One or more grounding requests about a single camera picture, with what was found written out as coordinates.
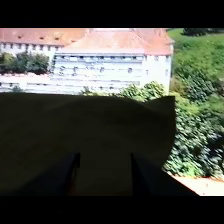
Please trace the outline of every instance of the large white building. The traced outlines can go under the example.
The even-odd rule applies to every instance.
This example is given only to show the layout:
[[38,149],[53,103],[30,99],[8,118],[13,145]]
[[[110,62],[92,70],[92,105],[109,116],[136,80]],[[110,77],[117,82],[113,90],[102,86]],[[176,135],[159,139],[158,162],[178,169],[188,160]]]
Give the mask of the large white building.
[[72,94],[84,86],[118,92],[130,84],[157,81],[169,90],[173,41],[163,28],[43,30],[0,29],[1,52],[42,52],[52,67],[51,76],[44,79],[1,77],[1,86],[8,80],[11,88],[13,81],[27,92]]

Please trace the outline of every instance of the roof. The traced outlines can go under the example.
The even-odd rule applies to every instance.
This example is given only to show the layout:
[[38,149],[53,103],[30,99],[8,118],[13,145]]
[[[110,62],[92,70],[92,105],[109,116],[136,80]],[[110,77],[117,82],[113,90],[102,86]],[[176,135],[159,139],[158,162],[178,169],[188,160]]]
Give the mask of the roof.
[[61,53],[143,53],[170,55],[173,43],[163,28],[93,29],[83,38],[61,49]]
[[0,28],[0,42],[68,45],[86,34],[87,28]]

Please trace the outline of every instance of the dirt path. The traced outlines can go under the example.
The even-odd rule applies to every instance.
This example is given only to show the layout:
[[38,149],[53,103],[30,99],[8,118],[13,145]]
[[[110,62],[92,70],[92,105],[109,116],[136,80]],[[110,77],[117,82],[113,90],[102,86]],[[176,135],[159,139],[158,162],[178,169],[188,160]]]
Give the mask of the dirt path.
[[224,196],[224,181],[210,178],[172,177],[200,196]]

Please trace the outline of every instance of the building facade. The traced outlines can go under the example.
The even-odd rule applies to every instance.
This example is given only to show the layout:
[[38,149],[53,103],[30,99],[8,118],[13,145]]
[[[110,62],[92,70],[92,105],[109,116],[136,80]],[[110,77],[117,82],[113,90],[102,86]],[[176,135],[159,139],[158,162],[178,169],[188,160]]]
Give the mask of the building facade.
[[[130,84],[144,86],[151,81],[169,91],[173,41],[165,29],[94,28],[79,32],[73,29],[66,35],[53,31],[51,35],[50,31],[42,31],[32,40],[29,35],[27,39],[20,37],[18,43],[9,34],[6,38],[7,32],[0,36],[4,40],[2,52],[37,52],[50,58],[51,75],[42,79],[43,83],[35,86],[37,81],[33,83],[33,78],[24,81],[23,77],[27,92],[72,94],[83,87],[97,92],[119,92]],[[14,33],[22,36],[21,31]]]

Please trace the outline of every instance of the red roof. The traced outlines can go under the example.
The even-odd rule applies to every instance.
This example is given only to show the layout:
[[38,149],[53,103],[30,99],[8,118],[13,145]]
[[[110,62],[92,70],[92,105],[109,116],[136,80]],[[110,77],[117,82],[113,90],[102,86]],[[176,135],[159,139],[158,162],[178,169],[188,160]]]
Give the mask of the red roof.
[[87,28],[0,28],[0,42],[68,45],[82,38]]
[[101,31],[94,29],[60,52],[85,53],[144,53],[170,55],[173,41],[163,28],[131,29],[129,31]]

